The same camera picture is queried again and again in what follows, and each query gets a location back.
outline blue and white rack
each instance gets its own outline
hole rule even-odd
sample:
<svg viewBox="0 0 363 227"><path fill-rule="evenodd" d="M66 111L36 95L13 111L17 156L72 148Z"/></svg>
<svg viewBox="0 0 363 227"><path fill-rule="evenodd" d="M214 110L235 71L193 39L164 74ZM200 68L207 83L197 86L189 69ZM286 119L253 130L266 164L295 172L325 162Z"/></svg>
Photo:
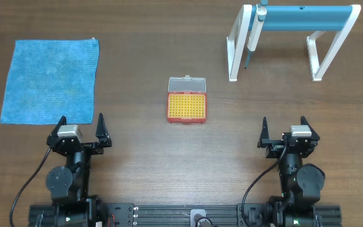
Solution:
<svg viewBox="0 0 363 227"><path fill-rule="evenodd" d="M262 31L315 31L306 38L313 81L321 81L360 13L360 5L350 6L268 6L261 0L255 6L246 4L240 9L227 37L229 81L237 81L239 65L248 31L248 67ZM327 31L335 31L334 40L319 64L316 39Z"/></svg>

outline wooden tabletop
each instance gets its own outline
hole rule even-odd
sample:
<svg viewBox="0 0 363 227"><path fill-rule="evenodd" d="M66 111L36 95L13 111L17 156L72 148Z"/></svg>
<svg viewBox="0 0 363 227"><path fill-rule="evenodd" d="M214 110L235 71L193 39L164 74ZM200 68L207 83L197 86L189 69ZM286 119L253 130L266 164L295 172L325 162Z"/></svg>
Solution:
<svg viewBox="0 0 363 227"><path fill-rule="evenodd" d="M113 147L92 159L90 194L134 204L237 204L273 162L256 148L263 117L270 137L280 139L305 115L321 137L304 160L326 173L321 202L342 206L344 226L363 226L363 1L334 2L354 3L362 5L359 19L322 82L311 80L309 32L264 32L249 68L230 83L226 36L247 1L0 0L0 115L15 40L95 37L95 117L80 128L87 140L96 139L102 112ZM332 38L318 39L319 55ZM205 124L167 123L169 77L186 74L207 79ZM9 225L14 197L43 158L53 127L0 124L0 226ZM19 199L17 226L26 226L30 204L50 203L46 174L64 163L50 154ZM277 170L247 201L270 195L280 195Z"/></svg>

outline blue towel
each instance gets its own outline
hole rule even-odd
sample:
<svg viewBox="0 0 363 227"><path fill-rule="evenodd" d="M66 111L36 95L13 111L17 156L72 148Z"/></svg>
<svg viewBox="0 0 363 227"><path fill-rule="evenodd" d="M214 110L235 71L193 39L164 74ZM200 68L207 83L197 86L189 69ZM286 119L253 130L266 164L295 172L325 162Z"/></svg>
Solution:
<svg viewBox="0 0 363 227"><path fill-rule="evenodd" d="M18 40L2 124L92 123L99 41Z"/></svg>

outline transparent lid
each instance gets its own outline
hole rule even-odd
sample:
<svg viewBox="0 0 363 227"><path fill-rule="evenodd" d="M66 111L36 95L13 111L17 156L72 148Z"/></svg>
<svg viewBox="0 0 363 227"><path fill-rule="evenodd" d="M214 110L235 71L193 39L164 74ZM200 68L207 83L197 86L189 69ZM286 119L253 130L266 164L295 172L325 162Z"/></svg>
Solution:
<svg viewBox="0 0 363 227"><path fill-rule="evenodd" d="M205 78L191 78L190 75L186 75L182 78L171 77L169 78L169 92L207 92L207 85Z"/></svg>

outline black cable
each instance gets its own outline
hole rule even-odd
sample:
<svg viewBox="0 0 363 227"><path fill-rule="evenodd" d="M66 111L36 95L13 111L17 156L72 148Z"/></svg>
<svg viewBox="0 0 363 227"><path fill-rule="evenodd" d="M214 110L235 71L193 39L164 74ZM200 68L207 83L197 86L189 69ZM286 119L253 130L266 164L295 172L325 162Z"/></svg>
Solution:
<svg viewBox="0 0 363 227"><path fill-rule="evenodd" d="M25 189L25 187L31 182L31 180L33 180L33 178L35 178L36 174L38 173L38 171L42 168L45 160L47 159L48 155L50 154L51 148L49 148L47 150L47 152L44 155L44 158L42 160L42 162L40 163L40 165L37 167L36 171L33 173L33 175L29 178L28 181L26 181L26 183L22 186L22 188L19 190L18 195L16 196L15 200L13 201L12 204L12 208L11 208L11 212L9 213L9 223L11 224L11 227L15 227L15 225L13 224L13 210L15 209L16 203L18 202L19 196L20 194L22 194L23 190Z"/></svg>
<svg viewBox="0 0 363 227"><path fill-rule="evenodd" d="M284 143L285 143L285 147L284 147L284 150L282 151L282 154L280 156L280 158L272 165L270 166L270 168L266 169L262 174L260 174L256 180L253 181L253 183L251 183L251 185L247 188L246 192L245 192L245 195L243 196L243 199L242 199L242 206L241 206L241 215L242 215L242 218L243 218L243 221L245 222L245 224L247 225L247 227L259 227L261 226L263 223L261 223L260 225L258 226L252 226L247 220L246 220L246 215L245 215L245 200L246 200L246 197L247 195L249 194L251 188L259 181L259 179L261 179L265 174L267 174L270 170L274 169L274 167L276 167L280 162L281 160L284 158L285 156L285 152L287 151L287 141L284 140Z"/></svg>

